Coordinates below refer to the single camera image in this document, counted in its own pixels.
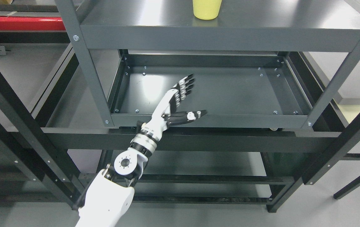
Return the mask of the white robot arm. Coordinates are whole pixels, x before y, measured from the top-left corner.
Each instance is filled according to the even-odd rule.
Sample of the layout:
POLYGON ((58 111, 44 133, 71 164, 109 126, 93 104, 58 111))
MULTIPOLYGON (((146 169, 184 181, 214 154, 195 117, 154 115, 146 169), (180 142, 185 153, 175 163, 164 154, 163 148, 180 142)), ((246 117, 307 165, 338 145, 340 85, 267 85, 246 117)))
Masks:
POLYGON ((162 135, 138 133, 128 149, 95 175, 78 207, 77 227, 114 227, 128 211, 135 184, 162 135))

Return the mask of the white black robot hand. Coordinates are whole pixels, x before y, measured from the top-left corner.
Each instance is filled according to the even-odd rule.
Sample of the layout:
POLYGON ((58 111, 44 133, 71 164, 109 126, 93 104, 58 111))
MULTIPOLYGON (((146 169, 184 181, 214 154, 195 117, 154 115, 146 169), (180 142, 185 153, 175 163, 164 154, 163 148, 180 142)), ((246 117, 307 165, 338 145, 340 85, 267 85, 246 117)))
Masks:
POLYGON ((181 102, 192 93, 194 81, 194 75, 190 74, 170 88, 152 113, 151 120, 142 125, 139 132, 154 141, 160 141, 163 132, 171 126, 185 125, 206 115, 207 110, 177 112, 181 102))

